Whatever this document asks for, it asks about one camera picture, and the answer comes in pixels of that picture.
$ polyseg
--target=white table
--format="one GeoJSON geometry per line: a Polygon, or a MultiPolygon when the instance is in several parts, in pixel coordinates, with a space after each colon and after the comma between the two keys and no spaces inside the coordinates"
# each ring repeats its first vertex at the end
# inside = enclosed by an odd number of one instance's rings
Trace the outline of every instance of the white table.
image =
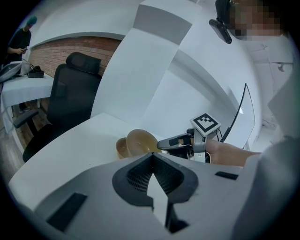
{"type": "Polygon", "coordinates": [[[1,114],[6,133],[13,131],[13,136],[20,149],[23,148],[16,136],[12,122],[11,106],[40,98],[48,98],[51,94],[53,78],[44,74],[44,78],[17,77],[3,83],[1,92],[1,114]]]}
{"type": "Polygon", "coordinates": [[[48,194],[81,172],[118,160],[116,142],[133,129],[135,127],[101,113],[65,132],[13,176],[9,182],[13,195],[18,202],[34,210],[48,194]]]}

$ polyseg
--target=black mesh office chair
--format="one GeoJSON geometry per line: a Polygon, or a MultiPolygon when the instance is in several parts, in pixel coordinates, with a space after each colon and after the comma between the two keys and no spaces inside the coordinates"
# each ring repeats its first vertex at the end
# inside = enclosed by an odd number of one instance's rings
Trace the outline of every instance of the black mesh office chair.
{"type": "Polygon", "coordinates": [[[51,124],[36,130],[32,117],[38,110],[28,111],[14,121],[16,128],[27,122],[34,135],[23,153],[24,162],[55,138],[90,118],[101,81],[100,62],[79,52],[70,54],[66,64],[59,65],[55,72],[47,113],[51,124]]]}

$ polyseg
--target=chair seat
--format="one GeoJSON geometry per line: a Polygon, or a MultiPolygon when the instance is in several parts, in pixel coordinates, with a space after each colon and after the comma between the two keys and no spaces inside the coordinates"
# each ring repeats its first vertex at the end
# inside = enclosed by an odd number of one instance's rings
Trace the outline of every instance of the chair seat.
{"type": "Polygon", "coordinates": [[[48,143],[52,142],[55,138],[62,135],[64,132],[66,132],[66,130],[59,129],[51,124],[47,124],[42,127],[27,145],[23,153],[24,162],[27,162],[38,151],[40,151],[48,143]]]}

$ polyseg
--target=brown bowl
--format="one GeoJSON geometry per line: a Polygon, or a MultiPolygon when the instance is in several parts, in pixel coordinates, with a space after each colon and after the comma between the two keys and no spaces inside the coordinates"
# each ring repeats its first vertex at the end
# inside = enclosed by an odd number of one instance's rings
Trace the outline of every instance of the brown bowl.
{"type": "Polygon", "coordinates": [[[156,145],[157,139],[142,129],[132,130],[127,135],[127,150],[130,157],[139,156],[148,152],[161,152],[156,145]]]}
{"type": "Polygon", "coordinates": [[[119,159],[127,158],[128,150],[126,145],[126,137],[120,138],[116,143],[116,149],[119,159]]]}

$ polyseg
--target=black box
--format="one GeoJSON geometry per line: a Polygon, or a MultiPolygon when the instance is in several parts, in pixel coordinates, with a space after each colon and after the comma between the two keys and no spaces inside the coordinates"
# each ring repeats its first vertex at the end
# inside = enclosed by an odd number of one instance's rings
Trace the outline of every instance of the black box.
{"type": "Polygon", "coordinates": [[[44,72],[28,73],[29,78],[44,78],[44,72]]]}

